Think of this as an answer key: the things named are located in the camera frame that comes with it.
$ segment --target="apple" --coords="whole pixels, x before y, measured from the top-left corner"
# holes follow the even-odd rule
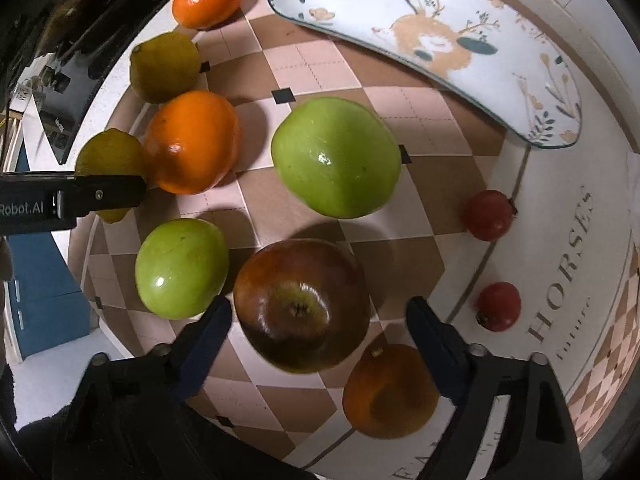
[[[491,332],[504,332],[516,324],[522,310],[520,293],[513,283],[492,283],[478,296],[476,321]]]
[[[517,213],[506,195],[495,189],[487,189],[466,203],[462,223],[475,238],[495,242],[507,234]]]
[[[291,373],[337,365],[369,328],[359,262],[323,240],[284,240],[255,253],[238,274],[234,305],[258,354]]]
[[[204,220],[178,218],[155,228],[140,247],[136,286],[151,312],[183,319],[207,309],[222,290],[228,270],[220,229]]]
[[[291,192],[333,218],[373,213],[400,177],[400,150],[385,123],[338,97],[312,99],[293,110],[273,136],[271,158]]]

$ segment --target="white plate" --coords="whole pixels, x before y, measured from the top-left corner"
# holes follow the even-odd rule
[[[539,148],[576,143],[580,95],[564,55],[500,0],[268,0],[305,27],[433,77]]]

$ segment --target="dark red apple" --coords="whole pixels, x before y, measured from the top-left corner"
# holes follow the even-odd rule
[[[292,373],[337,365],[369,328],[359,262],[323,240],[284,240],[255,253],[238,274],[234,305],[249,343]]]
[[[520,317],[522,301],[515,285],[498,282],[489,285],[480,293],[478,323],[491,332],[504,332],[515,325]]]
[[[466,203],[462,223],[479,240],[495,242],[507,234],[516,213],[513,203],[503,193],[488,189]]]

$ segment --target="cherry tomato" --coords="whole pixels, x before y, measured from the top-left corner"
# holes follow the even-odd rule
[[[503,193],[488,189],[466,203],[462,223],[479,240],[495,242],[507,234],[516,213],[513,203]]]
[[[504,332],[511,328],[522,310],[518,289],[507,282],[489,285],[480,293],[476,306],[476,320],[491,332]]]

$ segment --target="tangerine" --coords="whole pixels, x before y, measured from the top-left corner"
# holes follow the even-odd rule
[[[347,380],[342,408],[359,432],[373,438],[402,438],[429,421],[439,397],[417,349],[374,342]]]
[[[175,21],[186,28],[209,28],[224,22],[242,0],[174,0]]]
[[[192,90],[163,106],[146,128],[146,166],[169,193],[196,194],[215,186],[238,158],[241,129],[225,98]]]

